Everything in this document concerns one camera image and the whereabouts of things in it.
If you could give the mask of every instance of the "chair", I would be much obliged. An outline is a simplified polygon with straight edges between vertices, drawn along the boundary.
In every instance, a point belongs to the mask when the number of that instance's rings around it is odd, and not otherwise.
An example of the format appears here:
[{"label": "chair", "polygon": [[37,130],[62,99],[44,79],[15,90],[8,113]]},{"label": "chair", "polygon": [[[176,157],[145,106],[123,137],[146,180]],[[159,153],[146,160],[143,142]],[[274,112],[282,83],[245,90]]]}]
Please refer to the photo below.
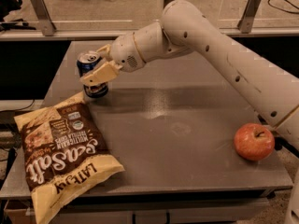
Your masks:
[{"label": "chair", "polygon": [[22,5],[22,0],[0,0],[0,31],[10,30],[10,29],[26,29],[35,30],[35,27],[29,26],[28,22],[23,19],[17,19],[14,21],[5,21],[4,17],[9,14],[10,11],[20,10]]}]

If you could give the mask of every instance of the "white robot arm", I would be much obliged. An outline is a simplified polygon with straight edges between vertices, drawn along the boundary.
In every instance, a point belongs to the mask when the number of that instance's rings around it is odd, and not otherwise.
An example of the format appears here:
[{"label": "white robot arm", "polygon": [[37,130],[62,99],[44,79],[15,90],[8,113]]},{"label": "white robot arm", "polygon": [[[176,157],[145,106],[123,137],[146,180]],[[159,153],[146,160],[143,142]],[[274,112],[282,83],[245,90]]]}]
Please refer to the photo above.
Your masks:
[{"label": "white robot arm", "polygon": [[[119,70],[133,72],[152,60],[193,50],[202,54],[281,137],[299,150],[299,79],[220,33],[187,1],[168,4],[161,23],[122,35],[111,46],[100,49],[107,62],[82,77],[81,82],[97,85],[116,77]],[[299,223],[297,187],[292,197],[286,224]]]}]

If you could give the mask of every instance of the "cable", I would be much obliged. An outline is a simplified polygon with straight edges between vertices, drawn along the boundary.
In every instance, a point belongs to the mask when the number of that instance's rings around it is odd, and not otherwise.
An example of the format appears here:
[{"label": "cable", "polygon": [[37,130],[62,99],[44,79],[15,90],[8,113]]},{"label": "cable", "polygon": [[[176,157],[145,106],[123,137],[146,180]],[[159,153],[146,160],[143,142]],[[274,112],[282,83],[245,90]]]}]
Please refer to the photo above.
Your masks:
[{"label": "cable", "polygon": [[21,111],[21,110],[23,110],[23,109],[26,109],[26,108],[31,107],[31,106],[35,103],[35,101],[36,101],[35,99],[32,100],[32,103],[29,104],[28,106],[24,107],[24,108],[0,110],[0,113],[3,113],[3,112],[13,112],[13,111]]},{"label": "cable", "polygon": [[9,152],[9,150],[6,150],[6,149],[3,148],[3,147],[0,147],[0,149],[2,149],[2,150],[5,151],[5,152]]},{"label": "cable", "polygon": [[[286,3],[288,3],[288,4],[290,4],[292,7],[295,7],[297,10],[299,10],[299,7],[296,6],[295,4],[293,4],[292,2],[290,2],[289,0],[282,0],[282,1],[284,1],[284,2],[286,2]],[[272,4],[271,4],[271,0],[268,0],[268,5],[269,5],[270,7],[273,7],[273,8],[275,8],[275,9],[278,9],[278,10],[280,10],[280,11],[284,11],[284,12],[287,12],[287,13],[298,14],[298,15],[299,15],[299,12],[296,12],[296,11],[289,11],[289,10],[286,10],[286,9],[283,9],[283,8],[276,7],[276,6],[272,5]]]},{"label": "cable", "polygon": [[5,124],[5,126],[12,132],[12,133],[18,133],[18,129],[13,127],[10,123]]}]

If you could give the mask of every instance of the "metal table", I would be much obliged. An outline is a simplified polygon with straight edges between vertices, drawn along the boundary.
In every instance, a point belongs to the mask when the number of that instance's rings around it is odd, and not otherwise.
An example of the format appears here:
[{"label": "metal table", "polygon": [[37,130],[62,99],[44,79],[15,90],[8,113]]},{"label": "metal table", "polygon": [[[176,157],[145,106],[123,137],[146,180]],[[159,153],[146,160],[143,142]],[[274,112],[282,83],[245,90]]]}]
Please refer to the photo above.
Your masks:
[{"label": "metal table", "polygon": [[[109,42],[73,41],[44,105],[81,91],[77,55]],[[78,220],[69,214],[72,210],[76,215],[92,211],[91,223],[93,216],[106,223],[131,223],[135,214],[162,221],[171,217],[177,223],[235,221],[262,211],[270,192],[292,187],[276,152],[258,162],[236,154],[235,131],[258,122],[257,114],[201,55],[151,62],[134,73],[121,73],[108,86],[105,97],[86,100],[126,171],[82,195],[53,223]],[[30,199],[23,169],[19,150],[0,198]]]}]

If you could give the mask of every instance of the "chip bag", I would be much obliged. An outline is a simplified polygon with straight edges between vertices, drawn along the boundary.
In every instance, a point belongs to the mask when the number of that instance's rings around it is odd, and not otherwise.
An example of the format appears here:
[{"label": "chip bag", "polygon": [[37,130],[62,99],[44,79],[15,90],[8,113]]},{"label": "chip bag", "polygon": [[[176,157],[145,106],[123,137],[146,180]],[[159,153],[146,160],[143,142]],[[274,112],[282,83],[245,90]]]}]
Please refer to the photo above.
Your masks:
[{"label": "chip bag", "polygon": [[14,119],[37,224],[48,224],[63,206],[124,171],[109,153],[83,92]]}]

